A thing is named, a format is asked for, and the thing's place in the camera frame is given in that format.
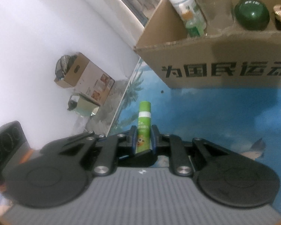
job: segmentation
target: chinese character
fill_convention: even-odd
[[[229,76],[233,76],[235,67],[236,67],[236,62],[212,63],[211,76],[221,76],[222,73],[227,73]]]
[[[264,73],[267,62],[242,63],[240,76],[261,76]]]
[[[267,74],[269,76],[281,76],[281,71],[279,71],[281,69],[281,67],[271,67],[271,71]]]
[[[166,71],[166,78],[169,78],[171,75],[171,72],[173,75],[175,75],[177,78],[181,78],[182,77],[182,73],[181,73],[181,69],[180,68],[172,68],[172,65],[169,65],[168,68],[166,68],[165,66],[162,67],[162,71]]]
[[[207,77],[206,64],[185,64],[186,77]]]

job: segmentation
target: silver screw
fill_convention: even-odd
[[[109,168],[106,166],[97,166],[94,168],[95,173],[105,174],[109,171]]]
[[[180,174],[189,174],[191,172],[191,168],[188,166],[180,166],[177,168],[177,172]]]

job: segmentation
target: white logo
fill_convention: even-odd
[[[140,174],[145,174],[147,171],[146,170],[140,170],[140,171],[138,171]]]

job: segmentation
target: green ball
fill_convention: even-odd
[[[239,24],[247,30],[262,31],[270,22],[270,13],[260,0],[240,0],[234,11]]]

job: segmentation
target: green tube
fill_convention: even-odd
[[[136,153],[150,149],[151,103],[141,101],[138,114],[138,141]]]

